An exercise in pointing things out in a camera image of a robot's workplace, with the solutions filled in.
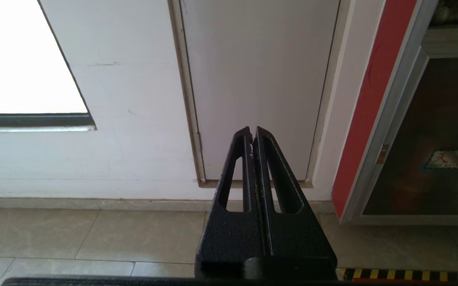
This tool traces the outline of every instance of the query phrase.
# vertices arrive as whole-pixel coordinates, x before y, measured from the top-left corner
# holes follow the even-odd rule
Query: white wall
[[[320,141],[312,176],[315,193],[329,195],[329,198],[384,4],[385,0],[342,0],[340,3],[339,15],[347,14],[347,19],[338,20],[344,27],[336,27],[334,35],[321,104],[325,110],[320,111],[325,117],[316,130]]]
[[[374,39],[364,28],[375,34],[371,28],[378,18],[357,8],[375,13],[373,5],[381,3],[380,10],[383,0],[355,2],[348,23],[360,23],[362,31],[347,32],[338,84],[361,71],[357,60],[365,56],[356,53],[370,53]],[[42,4],[98,130],[0,133],[0,197],[211,199],[214,190],[198,188],[196,183],[167,2],[42,0]],[[351,52],[349,43],[358,42],[367,48]],[[349,58],[356,60],[356,66],[345,65]],[[361,77],[355,80],[361,83]],[[316,188],[303,190],[309,200],[330,198],[351,106],[354,109],[358,96],[348,91],[339,97],[344,94],[337,88],[330,97],[313,178]],[[240,197],[238,190],[231,192],[231,199]]]

